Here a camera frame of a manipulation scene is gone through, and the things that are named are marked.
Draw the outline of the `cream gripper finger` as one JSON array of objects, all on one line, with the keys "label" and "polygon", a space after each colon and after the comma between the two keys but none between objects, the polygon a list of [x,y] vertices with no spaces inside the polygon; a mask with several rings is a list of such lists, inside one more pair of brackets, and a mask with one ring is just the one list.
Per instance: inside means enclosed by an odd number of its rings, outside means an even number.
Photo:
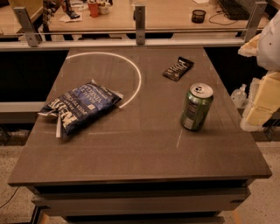
[{"label": "cream gripper finger", "polygon": [[243,111],[241,128],[257,131],[280,109],[280,73],[268,71],[254,78],[249,87],[248,104]]},{"label": "cream gripper finger", "polygon": [[252,57],[257,55],[257,46],[261,34],[255,35],[249,42],[244,44],[238,50],[238,53],[244,57]]}]

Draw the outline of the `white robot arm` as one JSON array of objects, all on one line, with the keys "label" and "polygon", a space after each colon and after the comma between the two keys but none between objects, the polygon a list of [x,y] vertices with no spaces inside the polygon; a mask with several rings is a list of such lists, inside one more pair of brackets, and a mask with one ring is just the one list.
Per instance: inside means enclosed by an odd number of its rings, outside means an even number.
[{"label": "white robot arm", "polygon": [[257,65],[267,70],[251,83],[241,119],[243,130],[257,131],[280,109],[280,11],[238,53],[256,56]]}]

